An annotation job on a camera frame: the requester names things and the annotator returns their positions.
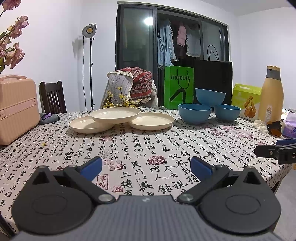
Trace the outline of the cream plate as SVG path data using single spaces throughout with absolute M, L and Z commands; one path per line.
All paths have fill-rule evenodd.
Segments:
M 114 127 L 111 123 L 98 123 L 91 116 L 76 118 L 69 123 L 70 128 L 77 133 L 93 134 L 110 130 Z
M 137 130 L 159 131 L 169 128 L 174 121 L 174 117 L 164 113 L 140 113 L 128 124 Z
M 138 108 L 113 107 L 102 108 L 93 111 L 90 116 L 98 123 L 110 123 L 113 125 L 128 123 L 138 117 L 141 113 Z

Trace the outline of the blue bowl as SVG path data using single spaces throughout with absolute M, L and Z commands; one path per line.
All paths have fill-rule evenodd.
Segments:
M 211 114 L 211 107 L 202 104 L 182 103 L 178 105 L 179 115 L 183 121 L 199 125 L 208 120 Z
M 235 121 L 240 115 L 241 108 L 229 105 L 221 104 L 214 107 L 214 113 L 220 121 Z
M 200 104 L 207 105 L 211 108 L 221 105 L 226 96 L 226 93 L 224 92 L 200 88 L 196 88 L 195 92 L 197 101 L 200 102 Z

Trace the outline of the cream plate top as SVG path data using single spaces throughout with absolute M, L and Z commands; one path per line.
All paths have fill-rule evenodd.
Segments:
M 90 116 L 98 123 L 110 123 L 113 125 L 128 123 L 138 117 L 141 113 L 138 108 L 113 107 L 102 108 L 93 111 Z

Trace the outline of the blue bowl top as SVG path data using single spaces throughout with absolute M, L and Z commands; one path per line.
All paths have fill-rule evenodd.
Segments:
M 195 92 L 197 101 L 200 102 L 200 104 L 207 105 L 211 108 L 221 105 L 226 96 L 226 93 L 224 92 L 200 88 L 196 88 Z

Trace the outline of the small brown black object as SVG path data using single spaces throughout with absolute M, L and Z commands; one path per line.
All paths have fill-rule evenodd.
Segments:
M 282 136 L 281 122 L 279 120 L 275 122 L 268 122 L 267 130 L 271 136 L 278 137 L 278 138 Z

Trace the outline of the purple tissue pack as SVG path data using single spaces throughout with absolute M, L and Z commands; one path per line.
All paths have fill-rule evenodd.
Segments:
M 282 135 L 288 138 L 296 138 L 296 114 L 289 113 L 283 121 Z

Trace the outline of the crumpled white tissue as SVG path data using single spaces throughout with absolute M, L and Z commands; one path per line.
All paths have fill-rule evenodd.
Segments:
M 264 136 L 269 136 L 269 131 L 265 122 L 261 120 L 255 120 L 252 126 L 259 131 L 260 134 Z

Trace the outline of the yellow bottle grey cap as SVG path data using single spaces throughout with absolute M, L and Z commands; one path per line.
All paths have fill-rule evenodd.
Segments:
M 262 85 L 258 119 L 266 124 L 280 121 L 284 93 L 280 77 L 280 68 L 267 66 L 265 81 Z

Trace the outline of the green snack box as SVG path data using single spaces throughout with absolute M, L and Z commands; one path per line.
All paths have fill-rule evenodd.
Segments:
M 232 91 L 232 105 L 241 108 L 239 116 L 249 121 L 258 119 L 261 87 L 236 83 Z

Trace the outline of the calligraphy print tablecloth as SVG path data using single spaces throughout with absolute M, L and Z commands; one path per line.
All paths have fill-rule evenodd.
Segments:
M 38 166 L 62 170 L 82 165 L 95 156 L 103 161 L 102 172 L 94 179 L 101 189 L 120 195 L 171 195 L 177 197 L 198 183 L 190 170 L 197 156 L 211 165 L 231 170 L 255 167 L 274 187 L 291 170 L 272 158 L 258 158 L 258 145 L 273 145 L 276 138 L 265 136 L 250 121 L 238 118 L 219 121 L 214 114 L 201 125 L 185 123 L 177 110 L 146 108 L 148 113 L 165 113 L 174 123 L 161 131 L 141 131 L 124 123 L 97 134 L 83 135 L 70 129 L 70 122 L 88 112 L 60 115 L 55 123 L 36 126 L 1 148 L 1 214 L 11 227 L 11 207 L 18 193 Z

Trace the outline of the grey purple pouch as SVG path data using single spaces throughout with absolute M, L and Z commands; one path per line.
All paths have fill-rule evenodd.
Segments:
M 49 123 L 54 123 L 60 120 L 57 114 L 52 113 L 40 113 L 40 120 L 38 125 L 46 125 Z

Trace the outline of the dark wooden chair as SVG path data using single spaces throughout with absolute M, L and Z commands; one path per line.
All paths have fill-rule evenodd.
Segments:
M 44 113 L 66 113 L 62 81 L 57 83 L 41 82 L 39 91 Z

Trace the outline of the yellow flower branch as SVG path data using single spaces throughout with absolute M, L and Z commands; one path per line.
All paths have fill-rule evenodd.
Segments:
M 107 96 L 103 101 L 102 108 L 114 108 L 114 107 L 138 108 L 140 105 L 140 99 L 132 100 L 130 96 L 124 95 L 121 86 L 116 87 L 114 92 L 108 89 L 106 94 Z

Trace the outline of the black paper bag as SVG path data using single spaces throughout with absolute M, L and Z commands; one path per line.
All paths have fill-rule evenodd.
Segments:
M 223 104 L 231 104 L 233 63 L 231 61 L 194 61 L 194 88 L 226 93 Z

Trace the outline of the pink small suitcase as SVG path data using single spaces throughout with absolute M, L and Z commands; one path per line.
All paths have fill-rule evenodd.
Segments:
M 0 98 L 0 142 L 7 146 L 40 121 L 36 84 L 25 76 L 2 75 Z

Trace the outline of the green paper bag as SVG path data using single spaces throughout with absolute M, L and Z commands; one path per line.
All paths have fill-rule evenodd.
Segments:
M 169 66 L 164 69 L 164 107 L 178 109 L 179 104 L 193 103 L 194 68 Z

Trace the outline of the patterned cloth covered chair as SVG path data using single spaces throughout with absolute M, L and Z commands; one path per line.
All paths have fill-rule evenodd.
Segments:
M 140 99 L 141 107 L 158 106 L 158 92 L 150 71 L 139 67 L 126 67 L 107 73 L 107 86 L 100 107 L 106 98 L 107 90 L 114 92 L 116 87 L 121 86 L 124 95 L 130 96 L 132 100 Z

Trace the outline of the light blue hanging shirt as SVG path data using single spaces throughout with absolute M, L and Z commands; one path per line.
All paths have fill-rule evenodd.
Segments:
M 172 62 L 177 61 L 173 43 L 173 30 L 171 29 L 169 19 L 163 20 L 160 24 L 157 37 L 157 50 L 159 67 L 173 66 Z

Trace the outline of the white hanging garment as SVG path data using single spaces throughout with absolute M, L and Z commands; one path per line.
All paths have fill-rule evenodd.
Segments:
M 190 57 L 200 57 L 201 56 L 201 43 L 200 43 L 200 33 L 199 29 L 191 29 L 188 25 L 186 27 L 186 45 L 187 52 L 186 55 Z

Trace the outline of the dried pink flowers bouquet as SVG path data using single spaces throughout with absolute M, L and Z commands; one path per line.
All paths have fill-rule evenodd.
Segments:
M 25 53 L 20 48 L 19 43 L 15 43 L 11 47 L 9 44 L 12 43 L 13 39 L 20 37 L 23 29 L 29 24 L 28 16 L 20 16 L 13 25 L 1 33 L 1 73 L 6 67 L 14 69 L 24 58 Z

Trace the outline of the pink hanging garment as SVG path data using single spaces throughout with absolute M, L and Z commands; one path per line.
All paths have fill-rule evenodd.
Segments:
M 178 46 L 185 46 L 187 37 L 187 30 L 183 23 L 180 23 L 177 35 L 177 45 Z

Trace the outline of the studio lamp on stand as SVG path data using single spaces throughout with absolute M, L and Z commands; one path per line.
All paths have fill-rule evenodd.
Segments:
M 93 101 L 93 84 L 92 84 L 92 42 L 94 40 L 94 36 L 96 34 L 97 24 L 91 23 L 85 26 L 82 30 L 82 35 L 86 39 L 89 39 L 89 82 L 90 82 L 90 101 L 91 101 L 91 110 L 94 110 L 95 103 Z

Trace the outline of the black framed glass door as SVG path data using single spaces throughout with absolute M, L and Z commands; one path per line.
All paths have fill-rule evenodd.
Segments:
M 227 26 L 166 7 L 119 3 L 116 69 L 133 77 L 131 98 L 141 106 L 197 103 L 195 90 L 232 98 L 233 65 Z

